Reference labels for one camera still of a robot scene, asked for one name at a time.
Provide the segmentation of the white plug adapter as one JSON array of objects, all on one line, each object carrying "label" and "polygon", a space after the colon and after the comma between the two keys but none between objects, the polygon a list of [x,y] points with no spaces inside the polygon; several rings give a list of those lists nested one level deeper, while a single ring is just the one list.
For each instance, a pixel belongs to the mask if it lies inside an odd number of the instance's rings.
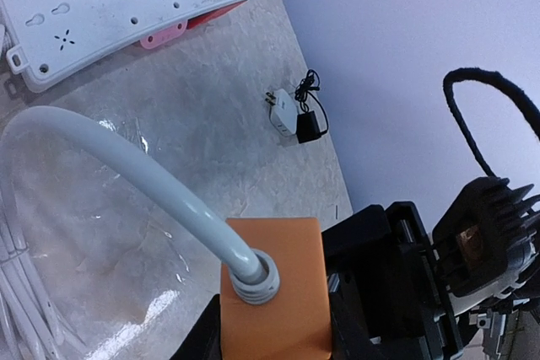
[{"label": "white plug adapter", "polygon": [[284,89],[266,92],[266,101],[270,106],[269,120],[284,137],[292,137],[297,130],[298,110],[295,100]]}]

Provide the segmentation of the black plug with cable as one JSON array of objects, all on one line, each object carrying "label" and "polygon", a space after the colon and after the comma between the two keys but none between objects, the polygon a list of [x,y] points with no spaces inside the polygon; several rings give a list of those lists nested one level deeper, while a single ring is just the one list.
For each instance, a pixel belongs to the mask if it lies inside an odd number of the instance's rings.
[{"label": "black plug with cable", "polygon": [[[327,113],[321,101],[315,96],[315,92],[321,90],[320,84],[321,80],[318,73],[313,69],[309,69],[294,91],[294,100],[300,108],[296,121],[296,137],[300,144],[313,142],[328,134],[329,121]],[[324,129],[320,128],[316,112],[308,105],[309,98],[312,98],[318,105],[324,117],[326,126]]]}]

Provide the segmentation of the red cube socket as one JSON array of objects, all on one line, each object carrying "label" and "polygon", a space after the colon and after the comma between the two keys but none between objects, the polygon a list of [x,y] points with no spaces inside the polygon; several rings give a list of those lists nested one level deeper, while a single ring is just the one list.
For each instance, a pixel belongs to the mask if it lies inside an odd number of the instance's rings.
[{"label": "red cube socket", "polygon": [[198,15],[197,17],[191,18],[187,22],[186,29],[187,30],[193,30],[199,25],[206,24],[214,19],[220,18],[230,11],[234,10],[235,8],[238,8],[243,3],[246,3],[247,0],[241,0],[237,3],[232,3],[230,5],[224,6],[222,8],[217,8],[215,10],[209,11],[207,13],[203,13]]}]

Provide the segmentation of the orange power strip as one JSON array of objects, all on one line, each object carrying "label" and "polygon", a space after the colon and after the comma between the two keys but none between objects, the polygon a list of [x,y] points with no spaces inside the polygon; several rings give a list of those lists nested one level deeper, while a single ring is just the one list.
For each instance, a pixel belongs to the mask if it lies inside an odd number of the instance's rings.
[{"label": "orange power strip", "polygon": [[332,327],[327,275],[316,218],[230,218],[267,271],[258,285],[227,267],[220,285],[224,359],[328,359]]}]

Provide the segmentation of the pink plug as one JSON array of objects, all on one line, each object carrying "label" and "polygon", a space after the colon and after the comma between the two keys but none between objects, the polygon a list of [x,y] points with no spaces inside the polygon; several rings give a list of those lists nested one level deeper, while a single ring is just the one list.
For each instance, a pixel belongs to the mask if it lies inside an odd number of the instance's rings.
[{"label": "pink plug", "polygon": [[182,21],[167,29],[158,31],[154,34],[151,34],[147,37],[142,38],[139,41],[139,44],[142,48],[146,50],[155,49],[172,40],[175,40],[181,37],[185,33],[186,28],[187,28],[187,21]]}]

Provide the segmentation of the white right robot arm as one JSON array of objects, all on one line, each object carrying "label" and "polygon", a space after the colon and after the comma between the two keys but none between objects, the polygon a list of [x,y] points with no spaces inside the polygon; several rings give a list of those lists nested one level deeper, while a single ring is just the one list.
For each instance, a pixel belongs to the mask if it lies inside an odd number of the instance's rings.
[{"label": "white right robot arm", "polygon": [[539,301],[539,213],[530,185],[511,188],[489,167],[454,86],[499,90],[533,131],[539,111],[500,73],[462,67],[443,93],[483,176],[463,187],[432,231],[416,206],[371,205],[322,234],[334,359],[457,359],[496,315]]}]

